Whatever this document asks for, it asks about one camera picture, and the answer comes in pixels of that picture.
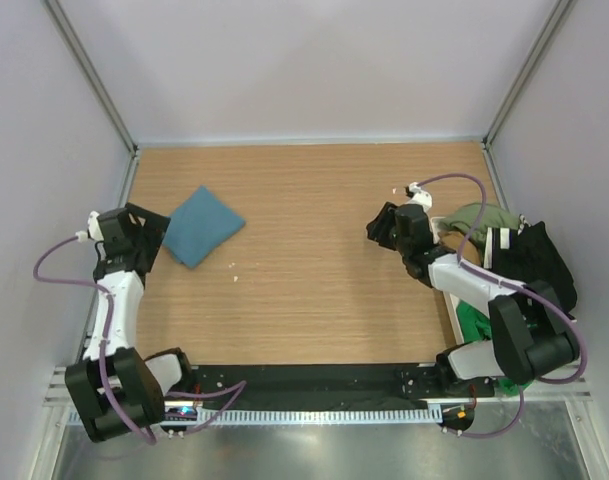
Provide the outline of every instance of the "bright green cloth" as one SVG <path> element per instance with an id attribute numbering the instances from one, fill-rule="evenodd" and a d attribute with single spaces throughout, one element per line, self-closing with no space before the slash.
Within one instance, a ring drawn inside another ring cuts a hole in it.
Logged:
<path id="1" fill-rule="evenodd" d="M 440 227 L 448 231 L 459 230 L 464 234 L 468 233 L 475 221 L 475 217 L 480 213 L 481 205 L 481 203 L 464 205 L 453 215 L 441 219 Z M 489 228 L 510 228 L 511 230 L 517 230 L 519 227 L 519 217 L 497 205 L 486 205 L 480 225 L 471 235 L 471 242 L 477 248 L 484 249 L 486 245 L 486 231 Z"/>
<path id="2" fill-rule="evenodd" d="M 478 342 L 480 340 L 490 340 L 491 337 L 491 321 L 486 315 L 479 310 L 473 308 L 466 302 L 460 301 L 457 306 L 457 319 L 460 322 L 460 328 L 462 329 L 462 336 L 464 342 Z M 517 385 L 511 382 L 508 378 L 498 379 L 500 388 L 507 395 L 517 395 Z M 526 385 L 522 385 L 524 388 L 528 387 L 531 382 Z"/>

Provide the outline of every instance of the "metal frame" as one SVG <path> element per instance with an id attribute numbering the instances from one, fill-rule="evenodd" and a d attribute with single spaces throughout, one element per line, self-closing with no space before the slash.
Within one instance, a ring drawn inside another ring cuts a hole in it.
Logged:
<path id="1" fill-rule="evenodd" d="M 119 204 L 126 202 L 133 185 L 135 172 L 139 164 L 138 145 L 130 135 L 128 128 L 124 124 L 115 104 L 108 94 L 99 74 L 86 53 L 79 37 L 71 25 L 66 13 L 64 12 L 59 0 L 42 0 L 55 26 L 61 33 L 64 42 L 70 48 L 78 66 L 104 110 L 113 124 L 116 132 L 124 142 L 124 145 L 131 153 L 131 160 L 127 166 L 124 183 L 120 192 Z M 500 204 L 508 208 L 509 202 L 502 188 L 498 177 L 495 161 L 493 158 L 493 142 L 497 138 L 502 126 L 510 115 L 513 107 L 520 98 L 522 92 L 532 78 L 537 67 L 542 62 L 553 39 L 559 32 L 568 17 L 576 0 L 558 0 L 555 7 L 540 31 L 533 47 L 531 48 L 524 65 L 515 78 L 511 88 L 505 96 L 495 118 L 493 119 L 488 133 L 481 141 L 484 158 L 488 166 L 493 186 L 497 193 Z M 87 316 L 87 330 L 92 323 L 95 311 L 96 298 L 89 307 Z M 81 354 L 87 336 L 81 339 L 78 345 L 78 356 Z M 574 366 L 567 366 L 566 369 L 573 369 Z M 526 392 L 527 401 L 565 401 L 567 410 L 573 422 L 575 434 L 577 436 L 584 460 L 589 473 L 593 478 L 609 478 L 609 465 L 604 452 L 601 449 L 602 441 L 597 429 L 592 421 L 595 417 L 596 409 L 592 401 L 590 391 L 586 382 L 580 382 L 565 386 L 552 386 L 536 382 Z M 480 399 L 483 402 L 514 402 L 513 397 L 495 397 L 490 399 Z M 440 399 L 432 400 L 432 403 L 439 403 Z M 60 450 L 64 435 L 64 426 L 70 418 L 72 404 L 68 397 L 68 392 L 63 385 L 63 369 L 55 369 L 53 379 L 49 385 L 47 395 L 44 400 L 44 408 L 41 419 L 43 440 L 31 463 L 29 478 L 41 480 L 51 478 L 54 472 L 57 456 Z"/>

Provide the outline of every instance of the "wooden table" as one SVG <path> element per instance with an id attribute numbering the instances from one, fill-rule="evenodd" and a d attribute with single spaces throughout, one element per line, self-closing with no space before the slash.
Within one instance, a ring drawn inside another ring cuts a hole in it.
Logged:
<path id="1" fill-rule="evenodd" d="M 405 184 L 447 172 L 478 176 L 495 198 L 475 143 L 145 150 L 132 202 L 170 214 L 205 185 L 247 225 L 193 270 L 160 251 L 138 350 L 179 346 L 193 364 L 434 360 L 454 344 L 442 295 L 365 226 L 405 201 Z M 465 180 L 429 191 L 434 216 L 479 199 Z"/>

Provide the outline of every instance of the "folded blue cloth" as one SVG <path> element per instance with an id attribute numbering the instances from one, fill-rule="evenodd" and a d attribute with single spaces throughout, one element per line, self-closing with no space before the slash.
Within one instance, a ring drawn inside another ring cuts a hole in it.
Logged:
<path id="1" fill-rule="evenodd" d="M 171 214 L 162 244 L 175 260 L 194 268 L 245 224 L 242 217 L 202 186 Z"/>

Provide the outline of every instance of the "pile of clothes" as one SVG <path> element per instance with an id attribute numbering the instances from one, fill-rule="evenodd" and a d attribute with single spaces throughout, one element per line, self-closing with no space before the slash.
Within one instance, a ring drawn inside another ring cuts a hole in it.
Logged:
<path id="1" fill-rule="evenodd" d="M 480 208 L 480 203 L 472 203 L 441 219 L 440 243 L 457 250 Z M 513 280 L 544 280 L 553 287 L 567 313 L 577 303 L 573 276 L 546 233 L 544 222 L 530 225 L 523 215 L 487 205 L 481 223 L 465 245 L 463 257 Z M 491 339 L 490 320 L 478 310 L 460 302 L 457 317 L 465 342 Z M 517 394 L 517 387 L 508 379 L 501 380 L 500 386 L 509 395 Z"/>

